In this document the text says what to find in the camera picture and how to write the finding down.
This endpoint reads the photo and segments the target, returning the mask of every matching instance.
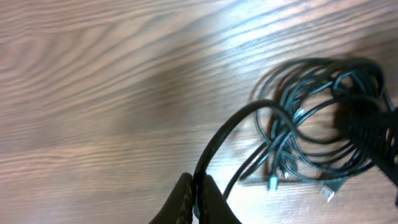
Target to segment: wiring harness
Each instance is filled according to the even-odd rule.
[[[265,100],[272,82],[284,76],[284,82],[276,91],[279,98]],[[303,104],[311,96],[328,91],[332,99],[326,100],[304,111]],[[246,105],[232,115],[218,130],[201,155],[193,181],[198,183],[206,175],[211,158],[215,155],[228,134],[245,117],[254,113],[254,125],[263,143],[247,158],[230,180],[223,197],[228,195],[238,180],[243,180],[257,170],[273,155],[271,163],[269,190],[278,185],[277,170],[280,169],[295,177],[297,182],[315,182],[327,186],[338,186],[350,177],[359,175],[374,163],[352,141],[330,152],[309,153],[303,150],[298,138],[303,141],[326,145],[343,140],[341,136],[320,140],[311,138],[298,130],[298,127],[317,111],[332,104],[345,107],[345,114],[383,113],[392,111],[394,105],[384,88],[384,76],[380,66],[369,59],[349,60],[330,58],[308,58],[294,60],[280,66],[260,87],[257,101]],[[259,109],[270,108],[273,117],[269,121],[271,128],[265,130],[261,125]],[[320,177],[308,177],[299,172],[297,163],[304,163],[324,174]]]

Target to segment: cable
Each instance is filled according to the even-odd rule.
[[[265,100],[271,83],[279,76],[285,75],[284,82],[279,85],[280,98],[277,101]],[[332,99],[314,106],[307,112],[303,103],[314,94],[330,91]],[[203,151],[195,169],[195,179],[206,174],[211,158],[215,155],[229,133],[248,115],[254,112],[254,125],[263,143],[249,156],[230,180],[224,198],[233,188],[236,181],[243,180],[258,169],[271,154],[271,178],[277,177],[277,169],[288,172],[298,182],[314,182],[331,184],[343,182],[347,178],[359,175],[371,167],[373,163],[352,142],[346,143],[331,152],[307,153],[301,149],[297,139],[314,144],[332,144],[342,140],[340,136],[333,139],[314,139],[298,130],[298,127],[309,117],[322,108],[332,104],[347,106],[345,113],[380,113],[392,111],[391,102],[385,88],[384,77],[380,66],[365,58],[338,60],[330,58],[308,58],[295,60],[279,67],[259,89],[257,101],[246,105],[230,117],[212,137]],[[271,130],[267,133],[261,125],[258,109],[270,108],[273,117],[269,121]],[[315,162],[313,157],[328,158],[323,162]],[[339,168],[330,168],[339,161],[346,162]],[[327,178],[312,178],[298,171],[297,163],[302,162],[325,174]]]

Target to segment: wire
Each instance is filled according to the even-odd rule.
[[[265,100],[271,83],[279,76],[285,75],[277,101]],[[327,100],[304,112],[303,103],[311,96],[330,91],[332,99]],[[212,137],[203,151],[195,169],[194,181],[198,182],[206,174],[211,159],[220,148],[229,133],[248,115],[254,112],[254,125],[264,141],[244,161],[231,178],[224,191],[224,198],[233,188],[236,181],[243,180],[258,169],[271,154],[271,174],[276,175],[277,169],[288,172],[298,182],[333,183],[342,179],[359,175],[371,167],[373,163],[352,142],[346,143],[331,152],[308,153],[301,149],[297,139],[314,144],[332,144],[342,140],[340,136],[333,139],[314,139],[298,130],[298,127],[309,117],[322,108],[332,104],[349,106],[351,111],[363,113],[379,113],[392,111],[394,105],[384,89],[384,77],[380,66],[372,60],[354,58],[337,60],[330,58],[308,58],[295,60],[279,67],[259,90],[257,101],[246,105],[230,117]],[[274,115],[270,122],[271,130],[267,134],[261,125],[259,109],[270,108]],[[324,158],[323,162],[315,162],[313,157]],[[339,161],[346,162],[339,168],[330,168]],[[298,171],[297,163],[302,162],[314,169],[330,174],[328,179],[312,178]]]

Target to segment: tangled cord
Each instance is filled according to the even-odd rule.
[[[287,74],[283,92],[277,103],[272,100],[263,100],[269,86],[276,77]],[[351,84],[343,82],[349,79]],[[302,105],[305,100],[316,93],[330,90],[332,99],[316,105],[308,112],[304,112]],[[394,105],[384,89],[384,77],[380,66],[365,58],[350,60],[336,60],[330,58],[308,58],[286,63],[274,72],[259,90],[258,100],[254,101],[237,113],[213,136],[201,155],[195,169],[194,180],[201,179],[206,174],[211,158],[215,155],[229,133],[246,116],[254,112],[254,125],[264,141],[241,165],[228,183],[224,198],[228,195],[238,179],[245,179],[258,169],[271,154],[274,160],[271,165],[271,174],[276,175],[277,169],[284,170],[294,176],[299,182],[332,183],[341,179],[354,177],[371,167],[373,163],[351,141],[331,152],[308,153],[303,151],[297,138],[315,144],[332,144],[342,140],[342,137],[329,140],[319,140],[306,136],[297,127],[306,119],[322,108],[338,103],[352,107],[349,113],[392,111]],[[261,117],[258,109],[270,108],[275,116],[271,120],[271,132],[267,134],[261,126]],[[330,158],[323,162],[311,160],[316,158]],[[332,164],[345,160],[339,168],[331,168]],[[311,178],[301,174],[297,162],[302,162],[325,174],[328,178]]]

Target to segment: wood grain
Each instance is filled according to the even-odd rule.
[[[258,80],[292,58],[371,57],[397,104],[397,11],[390,0],[1,0],[0,223],[147,223]],[[331,111],[303,130],[320,133]],[[250,120],[227,140],[209,167],[221,189],[258,143]],[[239,183],[228,202],[243,223],[398,223],[396,188],[377,169],[330,203],[318,191],[270,197]]]

